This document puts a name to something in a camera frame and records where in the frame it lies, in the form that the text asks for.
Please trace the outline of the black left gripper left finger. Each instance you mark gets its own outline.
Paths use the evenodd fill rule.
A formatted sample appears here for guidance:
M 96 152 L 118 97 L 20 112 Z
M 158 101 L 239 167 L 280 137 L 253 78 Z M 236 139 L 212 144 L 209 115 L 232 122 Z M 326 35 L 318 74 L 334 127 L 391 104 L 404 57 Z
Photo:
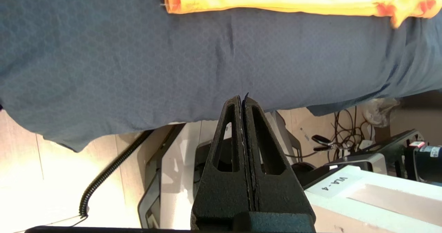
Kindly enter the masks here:
M 231 123 L 231 170 L 219 169 L 225 129 Z M 201 232 L 231 232 L 233 219 L 249 210 L 249 195 L 244 160 L 241 99 L 227 100 L 211 142 L 199 189 L 191 210 L 191 229 Z

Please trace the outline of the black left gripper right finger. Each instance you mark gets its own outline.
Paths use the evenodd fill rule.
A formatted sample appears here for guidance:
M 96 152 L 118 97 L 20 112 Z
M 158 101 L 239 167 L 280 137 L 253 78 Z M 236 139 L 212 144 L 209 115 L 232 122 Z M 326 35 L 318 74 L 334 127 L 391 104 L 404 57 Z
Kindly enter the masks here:
M 314 232 L 315 213 L 255 100 L 243 100 L 243 123 L 249 166 L 250 208 L 243 231 Z

